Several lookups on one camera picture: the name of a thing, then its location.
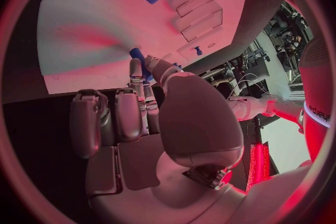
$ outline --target white wall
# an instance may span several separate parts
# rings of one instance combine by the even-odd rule
[[[310,156],[303,134],[297,124],[278,119],[261,130],[263,142],[268,141],[269,153],[280,173],[296,169]]]

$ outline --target red illumination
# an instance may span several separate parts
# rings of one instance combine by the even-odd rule
[[[269,149],[264,144],[252,144],[250,155],[250,171],[246,192],[251,187],[269,178]]]

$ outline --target white curved panel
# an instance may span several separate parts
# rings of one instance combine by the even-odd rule
[[[183,61],[179,64],[187,66],[231,43],[245,2],[215,0],[223,10],[222,26],[187,44],[175,28],[179,15],[170,1],[149,4],[146,0],[43,0],[38,51],[48,92],[125,87],[128,51],[135,46],[144,55],[174,55]],[[210,43],[216,43],[211,50],[207,49]],[[199,46],[203,55],[197,56],[188,46]],[[186,47],[188,55],[182,56]]]

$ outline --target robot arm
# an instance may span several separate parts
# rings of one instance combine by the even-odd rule
[[[259,99],[250,96],[233,96],[230,97],[228,104],[239,121],[252,119],[257,114],[277,115],[295,122],[302,128],[301,115],[304,108],[290,101],[278,100],[270,95]]]

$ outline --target small blue knob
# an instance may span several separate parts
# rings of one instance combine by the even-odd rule
[[[195,48],[195,50],[196,50],[198,56],[200,56],[200,55],[203,54],[203,52],[199,49],[199,46],[197,46],[197,47]]]

